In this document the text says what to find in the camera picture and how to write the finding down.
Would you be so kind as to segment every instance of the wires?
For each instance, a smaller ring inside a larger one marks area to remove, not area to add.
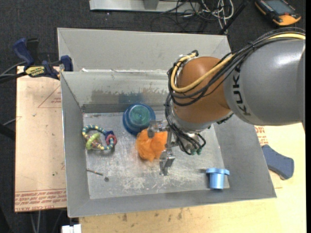
[[[180,8],[184,4],[189,4],[190,9],[180,12]],[[167,14],[175,11],[175,19]],[[179,26],[183,32],[187,32],[187,26],[194,20],[201,20],[203,22],[218,22],[220,27],[226,24],[226,21],[233,16],[234,6],[232,0],[178,0],[175,8],[165,11],[160,16],[155,17],[150,22],[151,31],[153,30],[153,23],[156,19],[169,18],[177,26]]]
[[[203,147],[206,144],[206,140],[200,134],[197,134],[198,137],[203,141],[203,144],[200,144],[200,142],[196,141],[195,139],[193,139],[192,137],[190,137],[189,135],[184,133],[182,130],[180,130],[176,126],[176,124],[173,123],[172,118],[170,116],[171,103],[172,103],[172,97],[170,94],[168,94],[166,101],[165,101],[165,104],[164,104],[165,105],[165,118],[167,120],[167,123],[168,123],[171,131],[174,133],[174,136],[176,138],[175,139],[176,143],[179,145],[180,149],[188,155],[194,155],[195,153],[200,154]],[[191,151],[191,152],[187,151],[187,149],[183,143],[183,140],[184,140],[184,142],[187,141],[190,144],[192,144],[193,151]]]
[[[33,226],[34,233],[39,233],[41,211],[39,211],[39,213],[38,213],[37,227],[35,227],[34,218],[33,218],[33,214],[32,213],[30,214],[30,217],[31,217],[31,224]]]
[[[180,58],[177,61],[177,63],[175,63],[174,66],[168,71],[170,96],[176,105],[179,106],[191,105],[200,100],[201,98],[206,97],[210,95],[212,92],[214,92],[218,88],[218,86],[229,76],[229,74],[233,71],[233,69],[235,67],[240,66],[243,63],[243,61],[255,50],[274,41],[286,40],[290,38],[305,39],[305,35],[306,34],[303,29],[295,27],[281,28],[274,31],[270,31],[262,35],[255,41],[250,42],[244,48],[227,54],[205,75],[201,76],[200,78],[192,82],[190,85],[179,88],[177,85],[177,73],[179,69],[184,66],[185,64],[184,62],[187,59],[189,59],[189,56],[191,56],[186,55]],[[212,91],[208,91],[208,89],[224,74],[226,74],[226,76],[223,78],[220,84],[218,84],[217,87],[214,88]],[[195,87],[197,87],[203,80],[205,80],[207,77],[210,77],[211,75],[213,76],[204,87],[195,92],[192,92],[192,90]],[[181,100],[183,99],[188,100],[187,102],[181,102]]]
[[[14,74],[7,74],[7,73],[8,73],[9,71],[13,70],[14,68],[16,68],[16,67],[18,67],[18,66],[22,66],[22,65],[24,65],[24,64],[26,64],[25,61],[19,62],[19,63],[15,64],[14,66],[11,66],[10,68],[6,69],[2,74],[0,74],[0,78],[14,75]]]

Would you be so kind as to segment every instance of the electronic device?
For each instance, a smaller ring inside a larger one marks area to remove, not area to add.
[[[301,15],[285,0],[256,0],[255,5],[268,20],[279,26],[292,25],[301,19]]]

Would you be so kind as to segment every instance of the blue handle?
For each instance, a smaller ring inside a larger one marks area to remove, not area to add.
[[[64,55],[64,56],[60,57],[60,60],[65,67],[65,71],[70,71],[70,72],[73,71],[73,64],[72,64],[71,59],[68,55]]]
[[[27,50],[25,38],[21,38],[16,43],[14,43],[13,51],[19,58],[26,61],[28,66],[31,66],[35,62],[30,55],[30,52]]]

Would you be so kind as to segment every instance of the orange stuffed toy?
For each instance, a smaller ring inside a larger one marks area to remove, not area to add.
[[[167,132],[156,132],[153,138],[148,137],[147,129],[142,130],[136,139],[136,150],[139,156],[148,161],[160,158],[167,141]]]

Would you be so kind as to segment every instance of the blue clamp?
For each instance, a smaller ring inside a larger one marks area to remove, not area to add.
[[[30,77],[49,77],[53,79],[60,79],[59,71],[53,68],[53,65],[63,64],[62,71],[73,71],[73,64],[71,58],[68,55],[64,55],[60,58],[60,61],[49,63],[48,61],[42,61],[41,65],[35,65],[35,60],[31,56],[30,51],[27,49],[27,41],[25,38],[21,38],[13,45],[14,53],[26,62],[24,66],[24,72]]]
[[[206,174],[209,176],[209,187],[211,189],[222,190],[225,183],[225,175],[230,175],[229,170],[221,168],[208,168]]]
[[[35,60],[31,56],[30,52],[27,50],[25,38],[21,38],[16,43],[14,43],[13,51],[19,58],[27,63],[25,67],[29,67],[35,63]]]

